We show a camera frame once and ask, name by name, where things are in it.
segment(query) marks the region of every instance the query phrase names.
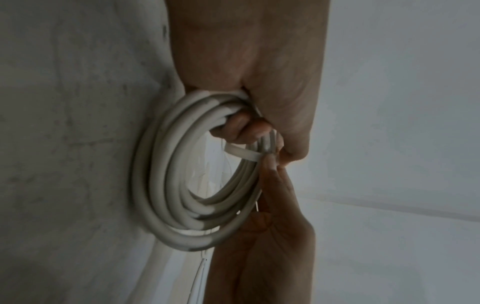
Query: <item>white hose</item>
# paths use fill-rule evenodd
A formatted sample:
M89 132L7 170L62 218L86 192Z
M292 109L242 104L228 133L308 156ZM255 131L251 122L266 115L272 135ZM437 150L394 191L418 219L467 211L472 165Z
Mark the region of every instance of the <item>white hose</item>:
M143 134L133 161L133 200L147 227L166 245L184 251L213 247L235 233L255 206L261 190L259 164L253 161L275 150L273 131L247 146L251 151L225 149L244 159L212 197L203 199L191 193L185 181L187 161L197 140L243 108L252 108L243 91L194 91L155 119ZM186 230L206 232L217 226L220 229L210 234L185 234Z

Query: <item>hand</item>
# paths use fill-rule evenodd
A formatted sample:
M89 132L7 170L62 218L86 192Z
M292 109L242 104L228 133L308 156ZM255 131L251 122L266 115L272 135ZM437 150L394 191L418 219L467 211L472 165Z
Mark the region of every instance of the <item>hand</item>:
M187 91L243 88L264 116L233 115L214 136L252 143L275 128L280 165L308 154L330 0L167 0L173 59Z
M287 172L267 155L258 212L215 247L204 303L310 303L315 233L303 217Z

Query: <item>cable coil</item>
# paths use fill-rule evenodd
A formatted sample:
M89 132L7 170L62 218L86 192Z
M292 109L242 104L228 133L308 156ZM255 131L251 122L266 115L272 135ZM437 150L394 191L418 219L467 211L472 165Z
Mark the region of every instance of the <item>cable coil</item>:
M226 152L242 160L212 197L200 198L185 181L187 161L197 140L244 108L253 108L244 91L194 91L144 132L133 160L133 201L147 227L164 244L183 251L214 247L235 233L255 206L261 193L256 161L275 150L273 131L248 145L248 150L226 146ZM187 234L218 226L210 234Z

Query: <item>skin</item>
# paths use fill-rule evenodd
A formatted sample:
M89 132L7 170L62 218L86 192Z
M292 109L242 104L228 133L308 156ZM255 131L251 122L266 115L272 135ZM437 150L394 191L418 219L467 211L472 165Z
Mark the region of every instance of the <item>skin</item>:
M171 49L187 91L245 89L264 118L233 115L214 136L251 143L275 128L280 165L306 157L329 0L167 0Z
M260 184L258 211L215 248L204 304L311 302L315 232L275 155L263 159Z

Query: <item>white cable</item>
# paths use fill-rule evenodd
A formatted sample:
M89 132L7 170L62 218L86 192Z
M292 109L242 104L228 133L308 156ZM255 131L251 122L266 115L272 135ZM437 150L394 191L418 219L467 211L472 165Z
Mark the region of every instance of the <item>white cable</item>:
M184 251L211 248L235 233L255 206L261 192L256 162L242 159L230 181L209 198L191 193L185 181L188 157L200 136L249 107L253 106L243 91L194 91L155 119L143 134L133 161L133 200L147 227L166 245ZM257 160L259 153L275 151L274 132L247 148L250 154L230 152ZM220 229L211 234L186 234L217 226Z

